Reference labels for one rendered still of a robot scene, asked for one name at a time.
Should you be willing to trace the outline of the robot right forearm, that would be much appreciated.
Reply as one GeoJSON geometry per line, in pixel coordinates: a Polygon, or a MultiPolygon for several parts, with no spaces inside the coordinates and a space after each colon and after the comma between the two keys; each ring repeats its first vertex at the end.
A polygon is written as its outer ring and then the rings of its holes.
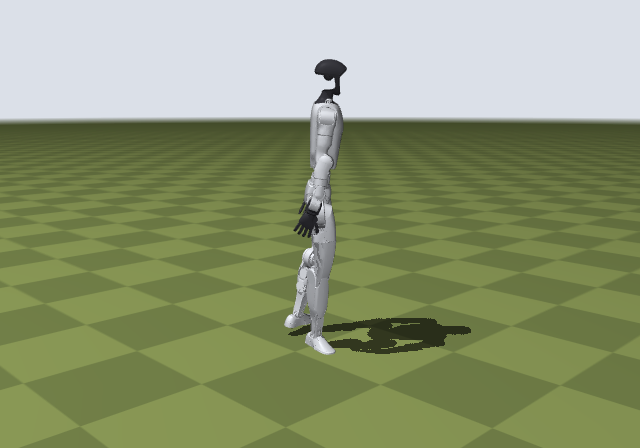
{"type": "Polygon", "coordinates": [[[319,158],[314,173],[314,185],[315,188],[312,192],[312,198],[310,205],[308,207],[309,210],[318,212],[321,202],[325,199],[326,193],[325,189],[327,189],[327,182],[330,178],[328,174],[330,167],[332,165],[332,161],[328,156],[322,156],[319,158]]]}

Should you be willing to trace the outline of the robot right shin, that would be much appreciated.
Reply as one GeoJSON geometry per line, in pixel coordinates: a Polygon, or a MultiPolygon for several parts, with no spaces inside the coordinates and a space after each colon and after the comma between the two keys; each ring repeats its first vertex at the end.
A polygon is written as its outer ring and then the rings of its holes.
{"type": "Polygon", "coordinates": [[[322,278],[319,282],[316,280],[315,269],[307,270],[307,302],[311,317],[311,336],[317,338],[322,336],[322,328],[324,315],[327,310],[329,284],[328,278],[322,278]]]}

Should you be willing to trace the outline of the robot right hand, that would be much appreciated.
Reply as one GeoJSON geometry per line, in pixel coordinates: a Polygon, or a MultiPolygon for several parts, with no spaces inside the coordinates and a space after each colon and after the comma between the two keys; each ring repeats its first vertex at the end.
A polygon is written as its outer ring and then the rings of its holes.
{"type": "Polygon", "coordinates": [[[317,219],[316,215],[319,215],[319,212],[320,212],[321,207],[322,207],[322,202],[321,202],[321,205],[320,205],[320,208],[319,208],[318,212],[309,210],[308,207],[310,205],[310,202],[311,202],[311,199],[309,200],[309,202],[307,204],[307,207],[305,209],[306,213],[301,216],[301,218],[299,219],[299,223],[294,228],[294,231],[297,231],[298,228],[300,227],[300,225],[302,225],[300,230],[298,231],[298,235],[300,235],[302,233],[303,229],[305,228],[304,233],[302,234],[302,237],[304,237],[306,235],[306,233],[307,233],[307,231],[309,229],[308,238],[310,238],[311,233],[312,233],[312,229],[314,228],[314,226],[315,226],[315,229],[316,229],[316,234],[319,233],[319,228],[318,228],[318,224],[317,224],[318,219],[317,219]]]}

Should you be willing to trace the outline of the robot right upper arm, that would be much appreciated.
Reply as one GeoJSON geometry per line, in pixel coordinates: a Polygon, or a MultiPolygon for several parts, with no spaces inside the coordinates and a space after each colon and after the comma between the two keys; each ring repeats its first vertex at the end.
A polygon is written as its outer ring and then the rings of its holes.
{"type": "Polygon", "coordinates": [[[332,145],[332,138],[334,128],[336,126],[337,114],[331,108],[321,108],[321,111],[318,112],[317,118],[317,143],[316,143],[316,154],[315,154],[315,163],[317,164],[318,160],[322,156],[328,156],[332,165],[330,169],[334,166],[334,160],[331,156],[328,155],[328,149],[332,145]]]}

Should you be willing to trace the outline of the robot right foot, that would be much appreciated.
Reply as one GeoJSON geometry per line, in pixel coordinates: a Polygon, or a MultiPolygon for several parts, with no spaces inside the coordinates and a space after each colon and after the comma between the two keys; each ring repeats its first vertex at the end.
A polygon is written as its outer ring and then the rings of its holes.
{"type": "Polygon", "coordinates": [[[326,339],[323,336],[318,337],[318,334],[317,338],[314,339],[311,336],[311,332],[308,332],[305,343],[322,354],[331,355],[336,353],[335,349],[326,341],[326,339]]]}

